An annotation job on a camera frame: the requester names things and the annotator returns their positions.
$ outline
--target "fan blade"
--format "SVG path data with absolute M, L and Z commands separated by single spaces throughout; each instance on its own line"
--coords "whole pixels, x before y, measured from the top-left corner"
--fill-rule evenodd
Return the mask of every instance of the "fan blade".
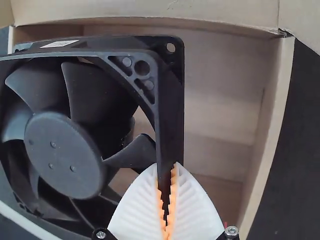
M 9 182 L 12 190 L 29 211 L 35 212 L 39 204 L 28 183 L 28 163 L 25 159 L 23 141 L 10 142 L 6 151 L 10 166 Z
M 16 103 L 10 108 L 4 119 L 1 133 L 2 142 L 24 140 L 25 128 L 32 115 L 32 111 L 24 102 Z
M 39 173 L 34 168 L 34 166 L 31 163 L 29 163 L 29 181 L 30 181 L 32 191 L 37 199 L 39 198 L 39 192 L 38 192 L 39 178 L 40 178 Z
M 61 65 L 69 97 L 71 119 L 96 124 L 107 117 L 128 119 L 138 105 L 102 69 L 89 63 L 64 62 Z
M 31 108 L 34 113 L 59 109 L 68 105 L 68 94 L 60 64 L 54 58 L 35 58 L 12 74 L 5 84 Z
M 118 205 L 121 200 L 121 196 L 109 186 L 106 186 L 99 196 L 114 205 Z
M 72 206 L 74 207 L 75 211 L 77 212 L 77 214 L 80 216 L 80 218 L 85 222 L 85 224 L 88 225 L 89 228 L 91 229 L 95 229 L 95 227 L 92 225 L 92 223 L 86 218 L 86 216 L 82 213 L 81 209 L 78 207 L 77 203 L 75 200 L 73 200 L 72 198 L 69 199 Z
M 117 208 L 117 205 L 101 197 L 87 200 L 70 200 L 83 221 L 94 229 L 99 226 L 107 226 Z
M 140 134 L 128 146 L 102 163 L 114 168 L 145 169 L 156 161 L 155 141 L 146 134 Z

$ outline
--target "screw hole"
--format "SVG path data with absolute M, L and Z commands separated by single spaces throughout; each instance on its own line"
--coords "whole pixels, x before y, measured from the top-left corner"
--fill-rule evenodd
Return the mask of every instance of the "screw hole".
M 173 54 L 176 51 L 176 46 L 173 43 L 168 42 L 166 44 L 166 49 L 168 50 L 169 53 Z
M 146 76 L 150 73 L 150 66 L 146 61 L 137 61 L 134 65 L 134 70 L 140 76 Z

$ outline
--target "brown cardboard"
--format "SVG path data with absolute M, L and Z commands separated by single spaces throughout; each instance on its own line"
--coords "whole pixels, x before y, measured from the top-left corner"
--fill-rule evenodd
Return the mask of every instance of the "brown cardboard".
M 279 27 L 320 54 L 320 1 L 281 0 Z
M 0 28 L 14 23 L 14 15 L 9 0 L 0 1 Z
M 11 0 L 15 25 L 97 17 L 177 18 L 275 29 L 278 0 Z

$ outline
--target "fan hub screw dimple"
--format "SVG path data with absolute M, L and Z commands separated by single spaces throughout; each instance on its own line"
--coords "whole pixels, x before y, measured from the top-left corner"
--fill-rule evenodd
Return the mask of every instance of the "fan hub screw dimple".
M 56 145 L 53 141 L 50 142 L 50 146 L 51 146 L 53 149 L 55 149 L 55 148 L 57 147 L 57 145 Z
M 107 236 L 106 233 L 103 232 L 103 231 L 98 231 L 98 232 L 96 233 L 96 237 L 97 237 L 98 239 L 105 239 L 106 236 Z
M 75 166 L 70 166 L 70 170 L 75 173 L 76 172 L 76 167 Z

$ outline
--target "white label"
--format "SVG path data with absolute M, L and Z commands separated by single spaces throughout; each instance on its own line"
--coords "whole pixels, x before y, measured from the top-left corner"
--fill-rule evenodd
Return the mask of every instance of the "white label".
M 79 40 L 68 40 L 68 41 L 54 41 L 54 42 L 51 42 L 47 45 L 44 45 L 42 47 L 40 47 L 41 49 L 44 49 L 44 48 L 59 48 L 59 47 L 64 47 L 64 46 L 67 46 L 69 44 L 73 44 L 75 42 L 78 42 Z

